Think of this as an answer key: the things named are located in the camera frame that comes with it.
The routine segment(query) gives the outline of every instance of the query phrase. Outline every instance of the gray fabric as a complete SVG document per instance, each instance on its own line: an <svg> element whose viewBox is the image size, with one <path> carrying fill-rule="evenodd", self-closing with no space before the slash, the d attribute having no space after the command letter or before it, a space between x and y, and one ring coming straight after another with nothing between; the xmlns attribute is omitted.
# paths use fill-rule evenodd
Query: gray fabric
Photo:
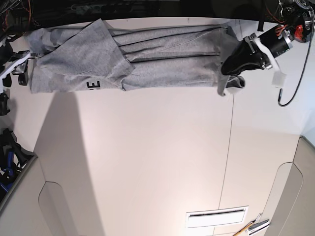
<svg viewBox="0 0 315 236"><path fill-rule="evenodd" d="M31 91L217 86L224 95L229 77L220 73L221 55L238 43L228 30L108 30L101 20L84 29L39 29L25 36L40 54Z"/></svg>

